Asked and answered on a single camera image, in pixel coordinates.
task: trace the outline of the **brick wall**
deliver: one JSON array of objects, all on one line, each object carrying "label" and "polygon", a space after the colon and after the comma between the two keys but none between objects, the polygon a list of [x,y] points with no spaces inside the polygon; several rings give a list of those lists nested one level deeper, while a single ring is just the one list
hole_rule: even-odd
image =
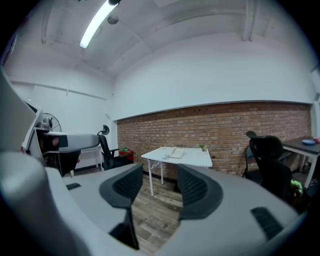
[{"label": "brick wall", "polygon": [[[311,134],[310,106],[278,102],[246,102],[187,107],[146,114],[117,122],[118,146],[134,151],[134,161],[161,146],[208,148],[213,169],[240,175],[245,169],[247,131],[274,135],[282,141]],[[173,164],[164,165],[164,176],[176,179]]]}]

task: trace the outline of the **fluorescent light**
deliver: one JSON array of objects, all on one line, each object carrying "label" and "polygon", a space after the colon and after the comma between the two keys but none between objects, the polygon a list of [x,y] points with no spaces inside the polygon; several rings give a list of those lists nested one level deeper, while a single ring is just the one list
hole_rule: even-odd
[{"label": "fluorescent light", "polygon": [[111,13],[111,11],[117,6],[110,5],[109,1],[105,1],[105,3],[101,6],[98,12],[95,14],[93,19],[91,20],[89,26],[87,27],[86,31],[80,42],[80,47],[87,48],[88,44],[90,43],[92,37],[94,36],[95,32],[101,25],[101,23],[105,20],[105,18]]}]

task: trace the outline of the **black desk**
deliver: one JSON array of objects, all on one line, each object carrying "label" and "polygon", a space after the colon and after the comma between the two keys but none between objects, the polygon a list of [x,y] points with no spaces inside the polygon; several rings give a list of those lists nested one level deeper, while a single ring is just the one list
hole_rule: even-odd
[{"label": "black desk", "polygon": [[314,174],[318,156],[320,156],[320,143],[316,143],[315,145],[305,145],[302,143],[303,140],[313,140],[313,138],[309,136],[299,137],[299,138],[284,141],[282,144],[285,150],[289,150],[289,151],[303,155],[303,160],[300,165],[300,171],[302,169],[302,166],[304,165],[305,158],[306,157],[311,158],[310,171],[304,183],[304,186],[307,188]]}]

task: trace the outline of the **white desk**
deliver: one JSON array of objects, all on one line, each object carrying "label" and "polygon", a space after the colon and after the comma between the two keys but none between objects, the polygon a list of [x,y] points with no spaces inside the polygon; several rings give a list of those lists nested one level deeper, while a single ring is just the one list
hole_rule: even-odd
[{"label": "white desk", "polygon": [[311,159],[311,167],[304,183],[304,187],[308,188],[316,168],[317,159],[320,156],[320,144],[316,143],[315,145],[304,145],[302,144],[303,140],[313,140],[313,138],[309,136],[299,137],[284,141],[282,144],[285,150],[303,155],[302,162],[300,163],[300,172],[303,169],[306,157]]},{"label": "white desk", "polygon": [[[81,150],[81,154],[85,154],[85,153],[89,153],[89,152],[94,152],[95,154],[95,166],[97,168],[99,168],[99,164],[100,164],[100,168],[101,168],[101,171],[103,171],[103,167],[102,167],[102,156],[101,156],[101,145],[99,144],[98,146],[95,146],[95,147],[91,147],[91,148],[87,148],[87,149],[83,149]],[[72,170],[70,171],[71,173],[71,176],[73,177],[75,172]]]},{"label": "white desk", "polygon": [[173,147],[163,146],[157,148],[151,152],[143,154],[141,157],[148,160],[149,168],[149,180],[150,180],[150,190],[151,196],[154,196],[154,189],[152,186],[152,169],[160,165],[161,169],[161,184],[164,184],[164,174],[163,174],[163,163],[170,164],[185,164],[198,167],[212,167],[212,161],[208,150],[203,152],[201,148],[184,148],[183,155],[181,159],[170,158],[165,159],[165,155],[169,155],[172,152]]}]

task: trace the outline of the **ceiling beam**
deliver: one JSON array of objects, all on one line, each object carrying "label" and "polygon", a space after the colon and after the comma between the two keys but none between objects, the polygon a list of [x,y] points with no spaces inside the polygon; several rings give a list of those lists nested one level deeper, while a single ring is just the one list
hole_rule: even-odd
[{"label": "ceiling beam", "polygon": [[[144,39],[146,39],[147,37],[151,36],[153,33],[158,32],[161,29],[164,29],[168,26],[177,24],[177,23],[181,23],[184,21],[188,21],[191,19],[196,19],[196,18],[200,18],[200,17],[209,17],[209,16],[214,16],[214,15],[235,15],[235,16],[244,16],[245,12],[243,11],[238,11],[238,10],[223,10],[223,11],[212,11],[212,12],[208,12],[208,13],[202,13],[202,14],[197,14],[197,15],[192,15],[192,16],[188,16],[188,17],[184,17],[178,20],[165,20],[163,23],[160,23],[154,27],[151,27],[150,29],[148,29],[147,31],[144,31],[144,34],[139,36],[141,38],[141,40],[143,41]],[[135,42],[135,43],[131,43],[130,45],[128,45],[128,47],[126,49],[124,49],[119,55],[117,55],[116,57],[112,58],[112,60],[109,63],[109,67],[111,67],[118,59],[120,59],[127,51],[129,51],[132,47],[134,47],[136,44],[138,44],[139,42]]]},{"label": "ceiling beam", "polygon": [[45,10],[43,13],[42,26],[41,26],[41,42],[44,45],[47,42],[46,41],[47,29],[48,29],[49,17],[50,17],[53,6],[54,6],[53,0],[49,0],[48,2],[46,2]]},{"label": "ceiling beam", "polygon": [[148,52],[150,52],[152,54],[154,53],[154,51],[151,50],[151,48],[143,41],[143,39],[140,36],[138,36],[132,29],[130,29],[125,23],[123,23],[123,21],[119,20],[119,23],[121,23],[122,26],[125,27],[125,29],[129,31],[129,33],[134,35],[140,41],[140,43],[142,43],[143,46],[148,50]]},{"label": "ceiling beam", "polygon": [[263,34],[262,34],[262,37],[263,37],[263,38],[266,36],[266,33],[267,33],[268,29],[269,29],[269,25],[270,25],[270,23],[271,23],[271,19],[272,19],[273,13],[274,13],[274,10],[272,9],[272,10],[270,11],[270,17],[269,17],[269,19],[268,19],[268,22],[267,22],[267,24],[266,24],[266,26],[265,26],[265,30],[263,31]]},{"label": "ceiling beam", "polygon": [[261,8],[261,0],[254,0],[255,7],[254,7],[254,14],[253,14],[253,21],[252,21],[252,28],[249,36],[249,40],[252,42],[254,39],[254,31],[255,27],[257,25],[257,20],[259,18],[260,14],[260,8]]},{"label": "ceiling beam", "polygon": [[261,1],[260,0],[246,0],[246,12],[245,12],[245,25],[242,36],[243,41],[252,41],[255,25],[260,13]]}]

